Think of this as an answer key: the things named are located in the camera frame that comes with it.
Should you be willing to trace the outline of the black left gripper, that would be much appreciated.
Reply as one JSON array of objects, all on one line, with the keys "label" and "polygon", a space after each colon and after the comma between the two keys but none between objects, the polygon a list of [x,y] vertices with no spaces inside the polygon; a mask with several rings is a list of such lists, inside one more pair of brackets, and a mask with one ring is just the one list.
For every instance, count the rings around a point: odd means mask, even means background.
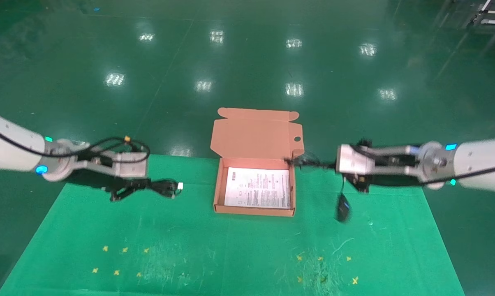
[{"label": "black left gripper", "polygon": [[69,176],[69,183],[100,189],[110,193],[110,202],[118,202],[137,190],[147,189],[150,178],[120,178],[91,170],[75,170]]}]

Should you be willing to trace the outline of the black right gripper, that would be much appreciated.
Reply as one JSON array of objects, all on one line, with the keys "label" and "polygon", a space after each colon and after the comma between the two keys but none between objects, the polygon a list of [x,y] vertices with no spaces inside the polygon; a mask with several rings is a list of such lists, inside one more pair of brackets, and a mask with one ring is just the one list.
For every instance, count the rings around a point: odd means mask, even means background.
[{"label": "black right gripper", "polygon": [[368,179],[360,179],[360,176],[355,173],[343,173],[342,176],[359,193],[364,194],[369,193],[371,184],[381,187],[419,187],[421,185],[420,171],[408,165],[368,165]]}]

